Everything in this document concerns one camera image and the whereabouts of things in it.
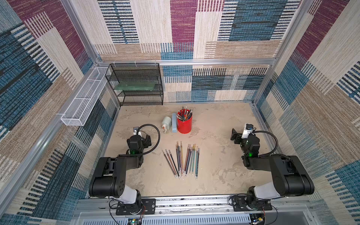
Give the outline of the black striped pencil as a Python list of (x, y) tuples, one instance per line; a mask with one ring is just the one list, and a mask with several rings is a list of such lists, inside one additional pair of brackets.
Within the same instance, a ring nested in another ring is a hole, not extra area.
[(177, 175), (176, 175), (175, 171), (173, 170), (172, 165), (171, 165), (167, 155), (165, 154), (165, 152), (163, 150), (162, 150), (162, 152), (163, 152), (163, 155), (164, 155), (164, 157), (165, 157), (165, 159), (166, 159), (166, 161), (167, 161), (167, 163), (168, 163), (168, 165), (169, 165), (169, 167), (171, 169), (171, 172), (173, 173), (174, 177), (177, 178)]
[(172, 153), (171, 153), (170, 150), (168, 150), (168, 152), (169, 152), (169, 154), (170, 154), (170, 158), (171, 158), (172, 165), (173, 165), (173, 167), (174, 167), (175, 173), (176, 173), (177, 177), (180, 178), (179, 171), (178, 171), (178, 169), (177, 169), (177, 167), (176, 167), (176, 164), (175, 164), (173, 155), (172, 155)]

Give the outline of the red striped pencil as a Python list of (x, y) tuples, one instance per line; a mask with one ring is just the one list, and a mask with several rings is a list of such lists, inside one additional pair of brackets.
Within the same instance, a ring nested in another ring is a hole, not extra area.
[(168, 159), (169, 159), (170, 165), (171, 165), (171, 167), (172, 167), (172, 170), (173, 170), (175, 176), (176, 176), (177, 178), (179, 178), (179, 175), (178, 175), (178, 173), (177, 173), (177, 171), (176, 171), (176, 168), (175, 168), (175, 166), (174, 166), (174, 163), (173, 163), (173, 161), (172, 161), (171, 155), (169, 154), (168, 150), (166, 150), (166, 154), (167, 154), (167, 157), (168, 157)]

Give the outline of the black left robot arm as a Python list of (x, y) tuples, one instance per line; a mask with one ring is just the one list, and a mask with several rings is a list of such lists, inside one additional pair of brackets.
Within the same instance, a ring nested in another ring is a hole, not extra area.
[(152, 145), (151, 137), (133, 135), (127, 140), (128, 154), (117, 157), (101, 157), (89, 185), (90, 197), (106, 198), (118, 202), (118, 207), (127, 214), (139, 214), (143, 210), (141, 194), (126, 185), (126, 172), (138, 169), (143, 164), (142, 154)]

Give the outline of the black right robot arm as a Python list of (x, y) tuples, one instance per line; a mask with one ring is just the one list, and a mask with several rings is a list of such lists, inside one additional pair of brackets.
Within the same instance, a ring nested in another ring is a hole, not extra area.
[(235, 211), (256, 211), (272, 209), (271, 201), (283, 197), (312, 195), (315, 185), (297, 156), (276, 153), (275, 147), (268, 153), (260, 154), (258, 131), (246, 124), (242, 133), (232, 129), (231, 141), (238, 144), (243, 152), (242, 161), (248, 170), (271, 173), (271, 181), (260, 186), (251, 186), (247, 193), (237, 194), (229, 199)]

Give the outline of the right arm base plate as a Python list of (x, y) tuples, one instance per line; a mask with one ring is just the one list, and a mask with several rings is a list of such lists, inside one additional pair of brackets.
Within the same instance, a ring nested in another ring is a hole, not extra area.
[(272, 205), (269, 200), (259, 200), (244, 194), (231, 196), (228, 204), (233, 207), (235, 212), (272, 210)]

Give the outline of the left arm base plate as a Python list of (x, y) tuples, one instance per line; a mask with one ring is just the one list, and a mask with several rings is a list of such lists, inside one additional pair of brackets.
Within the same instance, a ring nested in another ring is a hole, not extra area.
[(117, 216), (125, 215), (153, 215), (155, 214), (156, 199), (145, 198), (142, 200), (136, 200), (134, 204), (123, 204), (118, 202), (116, 213)]

